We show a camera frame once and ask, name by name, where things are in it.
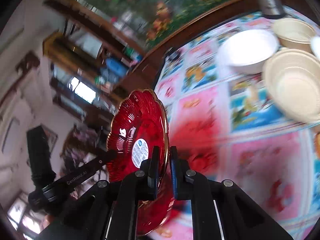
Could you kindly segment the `wooden cabinet with flower display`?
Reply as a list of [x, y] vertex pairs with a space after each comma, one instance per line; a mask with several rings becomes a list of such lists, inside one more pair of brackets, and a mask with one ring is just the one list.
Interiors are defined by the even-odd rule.
[[[72, 24], [54, 33], [44, 54], [69, 73], [97, 87], [105, 99], [119, 103], [136, 88], [151, 86], [164, 52], [205, 29], [201, 20], [240, 0], [46, 0], [45, 5]], [[80, 31], [96, 38], [99, 53], [109, 52], [130, 68], [117, 81], [98, 85], [98, 60], [74, 42]]]

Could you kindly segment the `white foam bowl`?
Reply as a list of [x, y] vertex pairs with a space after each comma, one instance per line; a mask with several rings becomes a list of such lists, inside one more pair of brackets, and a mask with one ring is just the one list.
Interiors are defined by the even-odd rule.
[[222, 44], [217, 53], [217, 64], [236, 73], [259, 74], [264, 63], [279, 49], [276, 36], [263, 29], [239, 32]]

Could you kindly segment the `beige plastic bowl rear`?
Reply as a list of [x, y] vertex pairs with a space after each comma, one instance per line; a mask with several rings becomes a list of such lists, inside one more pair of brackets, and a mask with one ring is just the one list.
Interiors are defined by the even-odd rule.
[[314, 27], [294, 18], [282, 18], [274, 21], [272, 31], [282, 46], [312, 53], [311, 39], [316, 36]]

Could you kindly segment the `beige ribbed plastic bowl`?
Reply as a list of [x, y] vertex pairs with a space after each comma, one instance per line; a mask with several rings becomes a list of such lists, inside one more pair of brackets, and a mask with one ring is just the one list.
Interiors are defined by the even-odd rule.
[[319, 60], [315, 56], [285, 48], [265, 62], [262, 76], [269, 96], [285, 116], [319, 123]]

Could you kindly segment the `small red plastic plate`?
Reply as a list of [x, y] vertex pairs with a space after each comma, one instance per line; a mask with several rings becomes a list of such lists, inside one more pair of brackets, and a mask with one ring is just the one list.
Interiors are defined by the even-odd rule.
[[106, 148], [117, 152], [106, 165], [109, 181], [123, 180], [136, 172], [159, 147], [159, 179], [166, 173], [169, 159], [169, 124], [163, 103], [151, 89], [134, 90], [120, 103], [113, 117]]

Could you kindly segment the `colourful patterned tablecloth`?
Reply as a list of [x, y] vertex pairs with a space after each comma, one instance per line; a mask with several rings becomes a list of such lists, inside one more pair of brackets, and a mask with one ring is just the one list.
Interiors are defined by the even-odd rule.
[[286, 118], [262, 77], [238, 74], [222, 57], [229, 37], [271, 30], [258, 11], [237, 17], [165, 57], [155, 85], [169, 122], [169, 140], [192, 169], [230, 179], [294, 239], [319, 219], [319, 133]]

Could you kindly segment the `white foam plate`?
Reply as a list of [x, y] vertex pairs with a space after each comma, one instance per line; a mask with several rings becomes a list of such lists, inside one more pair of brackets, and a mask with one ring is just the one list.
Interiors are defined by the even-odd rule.
[[317, 59], [320, 61], [320, 37], [314, 36], [310, 40], [310, 48], [312, 50], [312, 53], [317, 57]]

